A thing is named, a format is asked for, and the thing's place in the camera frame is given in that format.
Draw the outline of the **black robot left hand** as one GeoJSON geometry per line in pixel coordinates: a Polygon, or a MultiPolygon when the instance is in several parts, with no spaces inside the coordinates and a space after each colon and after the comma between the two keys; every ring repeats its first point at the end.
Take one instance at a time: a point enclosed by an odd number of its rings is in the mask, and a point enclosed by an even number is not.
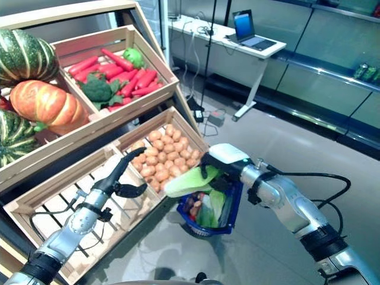
{"type": "Polygon", "coordinates": [[[134,186],[130,184],[121,184],[119,178],[124,174],[129,163],[137,156],[145,152],[147,147],[137,148],[125,157],[121,158],[119,163],[112,170],[110,175],[103,178],[93,184],[91,190],[99,190],[111,197],[113,193],[122,198],[136,198],[142,195],[147,189],[147,183],[143,183],[140,186],[134,186]]]}

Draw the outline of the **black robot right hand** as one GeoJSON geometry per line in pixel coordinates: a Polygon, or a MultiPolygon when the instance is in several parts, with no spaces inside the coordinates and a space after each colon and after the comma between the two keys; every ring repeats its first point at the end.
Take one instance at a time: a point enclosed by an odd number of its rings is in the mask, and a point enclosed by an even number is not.
{"type": "Polygon", "coordinates": [[[211,146],[202,156],[199,166],[204,179],[208,178],[211,167],[217,170],[217,176],[211,179],[210,186],[220,192],[227,191],[232,182],[252,186],[256,180],[251,158],[229,143],[211,146]]]}

